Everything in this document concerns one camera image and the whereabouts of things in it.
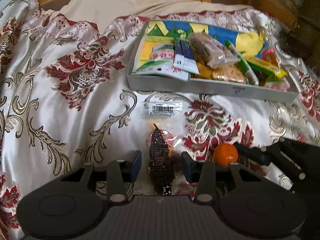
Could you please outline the orange tangerine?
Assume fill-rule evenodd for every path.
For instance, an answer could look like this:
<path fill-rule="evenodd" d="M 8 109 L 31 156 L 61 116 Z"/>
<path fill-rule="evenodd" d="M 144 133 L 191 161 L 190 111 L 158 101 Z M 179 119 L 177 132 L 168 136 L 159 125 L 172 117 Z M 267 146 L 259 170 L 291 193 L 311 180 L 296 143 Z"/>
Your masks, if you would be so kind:
<path fill-rule="evenodd" d="M 212 156 L 212 162 L 221 167 L 228 167 L 230 163 L 237 163 L 239 158 L 238 150 L 231 144 L 219 144 Z"/>

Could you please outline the dark dried fruit packet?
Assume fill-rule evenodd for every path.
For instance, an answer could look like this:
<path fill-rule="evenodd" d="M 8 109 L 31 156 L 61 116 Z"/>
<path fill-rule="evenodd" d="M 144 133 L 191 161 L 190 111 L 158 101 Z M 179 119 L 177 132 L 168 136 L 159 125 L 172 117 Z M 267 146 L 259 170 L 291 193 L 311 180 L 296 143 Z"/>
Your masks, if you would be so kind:
<path fill-rule="evenodd" d="M 148 175 L 157 195 L 171 195 L 175 179 L 175 156 L 182 142 L 183 103 L 146 100 L 141 117 L 148 124 Z"/>

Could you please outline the yellow snack bar packet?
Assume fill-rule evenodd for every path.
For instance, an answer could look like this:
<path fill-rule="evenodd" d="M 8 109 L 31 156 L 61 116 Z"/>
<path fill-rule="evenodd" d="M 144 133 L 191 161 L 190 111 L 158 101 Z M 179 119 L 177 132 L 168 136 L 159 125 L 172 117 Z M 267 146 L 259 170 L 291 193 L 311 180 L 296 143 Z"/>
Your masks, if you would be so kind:
<path fill-rule="evenodd" d="M 245 56 L 245 59 L 253 69 L 263 72 L 268 76 L 272 75 L 279 79 L 287 76 L 287 72 L 285 72 L 285 70 L 269 63 L 268 61 L 264 61 L 255 56 Z"/>

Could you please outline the golden crispy snack bag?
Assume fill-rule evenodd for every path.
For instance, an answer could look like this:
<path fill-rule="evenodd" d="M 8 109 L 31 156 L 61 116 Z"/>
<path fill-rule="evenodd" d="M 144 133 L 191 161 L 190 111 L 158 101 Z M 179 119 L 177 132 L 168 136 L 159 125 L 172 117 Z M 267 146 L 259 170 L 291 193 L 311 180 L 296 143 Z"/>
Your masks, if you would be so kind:
<path fill-rule="evenodd" d="M 242 72 L 237 68 L 235 64 L 212 69 L 205 66 L 202 63 L 197 63 L 199 74 L 196 75 L 198 79 L 206 80 L 216 80 L 216 81 L 225 81 L 225 82 L 234 82 L 245 84 L 247 82 L 246 77 Z"/>

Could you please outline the white vegetable print packet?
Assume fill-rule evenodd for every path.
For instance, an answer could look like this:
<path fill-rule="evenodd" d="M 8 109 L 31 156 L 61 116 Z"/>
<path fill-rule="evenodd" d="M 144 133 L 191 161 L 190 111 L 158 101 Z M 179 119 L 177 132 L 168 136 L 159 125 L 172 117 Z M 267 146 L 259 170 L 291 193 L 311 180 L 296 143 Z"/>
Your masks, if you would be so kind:
<path fill-rule="evenodd" d="M 134 75 L 159 75 L 188 81 L 189 73 L 174 67 L 175 45 L 144 41 L 132 68 Z"/>

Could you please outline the dark blue snack packet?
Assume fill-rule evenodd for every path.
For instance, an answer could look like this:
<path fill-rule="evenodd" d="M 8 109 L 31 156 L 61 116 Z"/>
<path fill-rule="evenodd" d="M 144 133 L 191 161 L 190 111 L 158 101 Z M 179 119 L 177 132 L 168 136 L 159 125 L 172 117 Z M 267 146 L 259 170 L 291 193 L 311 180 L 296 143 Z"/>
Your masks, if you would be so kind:
<path fill-rule="evenodd" d="M 199 74 L 197 63 L 194 59 L 193 50 L 188 41 L 177 38 L 175 40 L 175 57 L 173 66 L 191 74 Z"/>

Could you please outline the orange sauce snack packet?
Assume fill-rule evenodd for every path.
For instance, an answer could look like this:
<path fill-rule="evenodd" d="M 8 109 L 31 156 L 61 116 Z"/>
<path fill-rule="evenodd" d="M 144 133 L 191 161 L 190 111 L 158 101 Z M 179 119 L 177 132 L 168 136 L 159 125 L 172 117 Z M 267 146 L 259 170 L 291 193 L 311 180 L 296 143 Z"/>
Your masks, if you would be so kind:
<path fill-rule="evenodd" d="M 261 59 L 269 62 L 272 65 L 275 65 L 278 68 L 280 67 L 279 60 L 276 56 L 276 50 L 273 47 L 264 48 L 261 51 Z"/>

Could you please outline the green stick snack packet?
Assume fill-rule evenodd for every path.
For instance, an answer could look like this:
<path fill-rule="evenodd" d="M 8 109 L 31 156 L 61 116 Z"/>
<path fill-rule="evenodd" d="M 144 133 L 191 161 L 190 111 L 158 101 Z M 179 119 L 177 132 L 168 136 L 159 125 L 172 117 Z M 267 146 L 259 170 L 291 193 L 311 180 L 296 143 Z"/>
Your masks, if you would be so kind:
<path fill-rule="evenodd" d="M 232 44 L 230 40 L 225 40 L 225 46 L 239 59 L 239 69 L 244 74 L 247 79 L 247 82 L 253 86 L 259 86 L 259 80 L 252 68 L 242 56 L 242 54 L 236 49 L 235 45 Z"/>

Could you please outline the clear biscuit packet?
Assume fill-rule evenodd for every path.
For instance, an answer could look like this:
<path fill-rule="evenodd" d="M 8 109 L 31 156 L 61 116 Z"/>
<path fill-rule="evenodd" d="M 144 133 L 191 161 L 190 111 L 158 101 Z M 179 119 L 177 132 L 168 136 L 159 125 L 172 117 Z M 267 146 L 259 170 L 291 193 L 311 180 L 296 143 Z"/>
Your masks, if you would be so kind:
<path fill-rule="evenodd" d="M 209 68 L 224 68 L 240 61 L 226 46 L 207 33 L 191 33 L 188 41 L 196 55 L 203 59 Z"/>

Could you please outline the floral satin bedspread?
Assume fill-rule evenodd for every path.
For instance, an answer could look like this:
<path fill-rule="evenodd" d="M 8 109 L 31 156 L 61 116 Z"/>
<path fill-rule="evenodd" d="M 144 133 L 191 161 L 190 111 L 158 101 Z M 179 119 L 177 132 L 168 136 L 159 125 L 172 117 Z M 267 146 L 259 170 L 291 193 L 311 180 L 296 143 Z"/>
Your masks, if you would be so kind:
<path fill-rule="evenodd" d="M 131 150 L 147 152 L 146 100 L 183 103 L 176 153 L 211 156 L 222 142 L 267 146 L 281 136 L 319 145 L 319 79 L 301 59 L 292 66 L 299 96 L 275 101 L 182 92 L 131 90 L 126 72 L 143 24 L 190 20 L 244 32 L 274 28 L 252 8 L 120 16 L 100 32 L 95 23 L 43 10 L 38 0 L 11 0 L 1 10 L 1 239 L 21 239 L 16 217 L 26 194 L 84 161 L 106 165 Z"/>

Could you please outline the grey cardboard tray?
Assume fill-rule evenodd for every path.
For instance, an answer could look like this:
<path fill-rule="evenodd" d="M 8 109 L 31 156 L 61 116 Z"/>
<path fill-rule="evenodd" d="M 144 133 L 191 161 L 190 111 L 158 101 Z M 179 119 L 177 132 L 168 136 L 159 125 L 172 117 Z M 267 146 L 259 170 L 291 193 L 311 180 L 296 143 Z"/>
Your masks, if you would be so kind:
<path fill-rule="evenodd" d="M 250 85 L 248 82 L 242 84 L 198 79 L 195 74 L 191 73 L 189 73 L 188 81 L 159 75 L 134 75 L 132 74 L 132 68 L 137 53 L 137 41 L 142 36 L 141 32 L 133 48 L 129 68 L 127 70 L 127 80 L 131 90 L 219 94 L 259 100 L 273 100 L 285 103 L 292 103 L 299 94 L 297 84 L 293 80 L 293 76 L 288 72 L 286 77 L 279 79 L 272 75 L 268 76 L 252 67 L 253 72 L 259 80 L 259 86 Z M 192 48 L 190 43 L 189 46 L 193 50 L 196 63 L 199 62 L 207 66 L 205 61 L 196 55 L 196 51 Z"/>

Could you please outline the dragon drawing tray liner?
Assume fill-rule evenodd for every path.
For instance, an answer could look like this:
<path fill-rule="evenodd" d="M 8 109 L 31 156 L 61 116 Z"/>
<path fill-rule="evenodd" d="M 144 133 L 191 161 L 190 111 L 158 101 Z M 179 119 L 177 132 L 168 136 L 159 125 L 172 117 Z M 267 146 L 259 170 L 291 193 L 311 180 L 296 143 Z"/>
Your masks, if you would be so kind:
<path fill-rule="evenodd" d="M 236 49 L 245 56 L 262 58 L 262 50 L 268 47 L 264 34 L 256 31 L 249 33 L 218 27 L 204 23 L 174 20 L 150 20 L 144 25 L 141 37 L 137 41 L 135 64 L 132 68 L 136 72 L 149 60 L 152 48 L 162 43 L 175 43 L 176 38 L 187 39 L 192 33 L 206 33 L 221 44 L 231 41 Z"/>

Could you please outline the cream pillow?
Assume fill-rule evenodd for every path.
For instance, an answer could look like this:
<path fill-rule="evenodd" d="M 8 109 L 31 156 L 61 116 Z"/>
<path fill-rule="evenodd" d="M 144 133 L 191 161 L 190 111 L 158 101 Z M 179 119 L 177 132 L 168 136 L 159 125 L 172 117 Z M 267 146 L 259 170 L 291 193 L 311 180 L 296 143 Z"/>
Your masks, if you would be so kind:
<path fill-rule="evenodd" d="M 111 22 L 127 15 L 154 17 L 177 12 L 235 11 L 246 5 L 226 5 L 192 0 L 71 0 L 59 12 L 72 21 L 95 23 L 103 32 Z"/>

